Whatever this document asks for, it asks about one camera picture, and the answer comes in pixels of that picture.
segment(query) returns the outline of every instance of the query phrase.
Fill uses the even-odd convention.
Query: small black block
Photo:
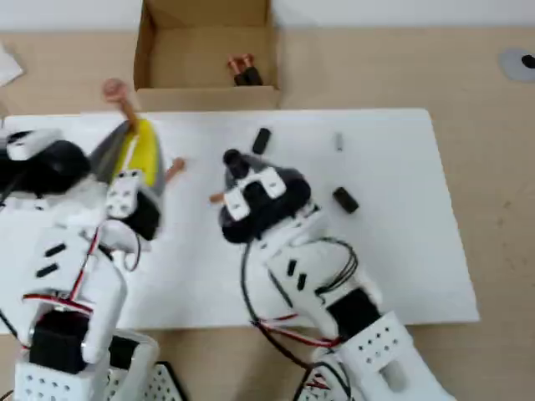
[[[268,147],[269,138],[271,137],[271,131],[267,128],[261,128],[258,131],[257,138],[252,144],[252,152],[255,155],[263,155]]]
[[[349,214],[354,213],[359,209],[359,203],[357,203],[355,198],[351,196],[343,186],[340,186],[333,192],[333,198]]]

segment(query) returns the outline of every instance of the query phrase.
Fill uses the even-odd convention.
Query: cardboard box
[[[134,63],[143,111],[274,109],[269,0],[145,0]],[[230,55],[252,53],[264,86],[235,87]]]

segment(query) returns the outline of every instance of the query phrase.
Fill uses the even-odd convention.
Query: table surface
[[[133,33],[1,33],[0,41],[28,71],[0,89],[0,114],[106,109],[102,81],[131,80]],[[283,108],[431,112],[482,321],[411,332],[459,400],[532,394],[535,87],[508,81],[497,55],[534,43],[534,28],[281,33]],[[300,377],[251,328],[151,334],[191,399],[289,399]],[[0,388],[12,386],[16,352],[11,338],[0,338]]]

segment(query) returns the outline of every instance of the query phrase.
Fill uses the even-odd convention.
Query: box flap
[[[145,112],[269,110],[278,107],[279,95],[271,86],[137,91],[141,110]]]
[[[158,28],[262,26],[268,0],[145,0]]]

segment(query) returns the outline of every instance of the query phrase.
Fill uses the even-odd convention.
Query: perforated bracket
[[[413,348],[412,337],[390,312],[351,338],[340,352],[352,360],[358,377],[379,372],[405,350]]]

